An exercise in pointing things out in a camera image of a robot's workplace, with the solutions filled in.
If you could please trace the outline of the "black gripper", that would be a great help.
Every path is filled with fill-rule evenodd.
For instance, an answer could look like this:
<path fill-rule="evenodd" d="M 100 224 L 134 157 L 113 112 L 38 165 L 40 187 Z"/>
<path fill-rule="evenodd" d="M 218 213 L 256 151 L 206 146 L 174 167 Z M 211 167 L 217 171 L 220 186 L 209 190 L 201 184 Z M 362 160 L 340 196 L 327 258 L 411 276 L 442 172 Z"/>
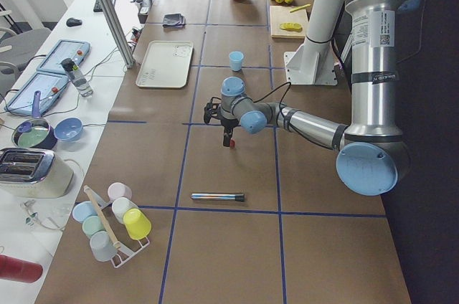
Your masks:
<path fill-rule="evenodd" d="M 238 126 L 238 119 L 220 115 L 220 124 L 224 127 L 223 146 L 233 146 L 232 133 L 233 129 Z"/>

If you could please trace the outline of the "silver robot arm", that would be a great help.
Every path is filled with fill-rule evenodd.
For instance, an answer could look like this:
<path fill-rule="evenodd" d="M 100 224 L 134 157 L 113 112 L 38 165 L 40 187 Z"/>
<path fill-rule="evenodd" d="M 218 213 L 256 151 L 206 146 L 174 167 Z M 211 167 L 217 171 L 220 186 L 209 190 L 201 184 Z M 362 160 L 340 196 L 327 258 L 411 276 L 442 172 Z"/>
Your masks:
<path fill-rule="evenodd" d="M 394 188 L 410 165 L 395 123 L 395 20 L 404 0 L 314 0 L 302 45 L 284 55 L 291 85 L 330 85 L 334 81 L 331 42 L 341 11 L 351 15 L 351 123 L 342 125 L 285 104 L 253 101 L 238 77 L 226 78 L 221 100 L 209 102 L 204 119 L 224 127 L 225 146 L 241 126 L 257 133 L 272 124 L 337 152 L 336 171 L 352 191 L 377 196 Z"/>

